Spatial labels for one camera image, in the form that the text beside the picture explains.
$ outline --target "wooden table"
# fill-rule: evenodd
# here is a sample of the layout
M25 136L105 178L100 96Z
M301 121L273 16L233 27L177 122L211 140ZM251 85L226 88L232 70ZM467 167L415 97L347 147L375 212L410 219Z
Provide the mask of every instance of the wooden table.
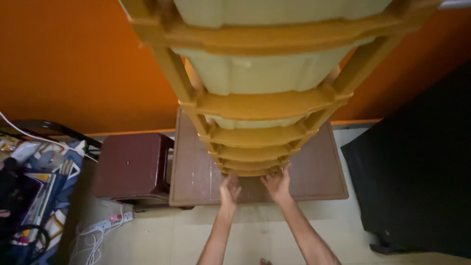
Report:
M290 193L296 201L349 197L330 122L291 159ZM170 205L219 204L221 173L200 142L189 117L178 110ZM271 202L259 177L239 177L239 203Z

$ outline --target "hand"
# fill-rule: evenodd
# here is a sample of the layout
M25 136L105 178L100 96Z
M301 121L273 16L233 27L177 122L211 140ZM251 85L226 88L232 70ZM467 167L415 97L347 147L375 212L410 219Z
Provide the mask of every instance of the hand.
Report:
M230 173L219 187L221 210L227 211L230 218L236 212L237 197L241 190L242 187L239 186L238 176L235 173Z
M279 169L272 170L260 179L277 204L292 200L290 195L290 174L288 173L290 166L291 163L285 166L283 173Z

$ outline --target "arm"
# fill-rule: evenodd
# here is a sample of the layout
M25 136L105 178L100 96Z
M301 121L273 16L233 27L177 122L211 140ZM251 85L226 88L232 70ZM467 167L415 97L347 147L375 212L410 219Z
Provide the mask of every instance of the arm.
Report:
M262 177L263 184L280 207L307 265L339 265L337 257L312 228L291 197L289 166L283 169L282 176L270 172L266 177Z
M237 176L230 175L221 184L221 208L212 226L211 234L203 248L198 265L222 265L232 219L236 212L236 200L241 191L237 185Z

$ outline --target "foot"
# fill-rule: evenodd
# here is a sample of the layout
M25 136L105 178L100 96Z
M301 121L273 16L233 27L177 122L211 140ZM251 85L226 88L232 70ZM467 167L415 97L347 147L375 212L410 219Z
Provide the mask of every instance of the foot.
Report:
M260 265L271 265L270 261L266 261L264 258L260 260Z

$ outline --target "table top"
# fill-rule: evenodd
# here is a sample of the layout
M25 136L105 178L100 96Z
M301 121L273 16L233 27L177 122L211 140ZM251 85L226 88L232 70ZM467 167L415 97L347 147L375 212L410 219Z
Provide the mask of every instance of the table top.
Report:
M291 158L290 193L296 201L346 199L349 194L330 122ZM209 156L190 118L178 110L175 129L171 206L219 204L221 172ZM238 203L271 202L260 177L239 177Z

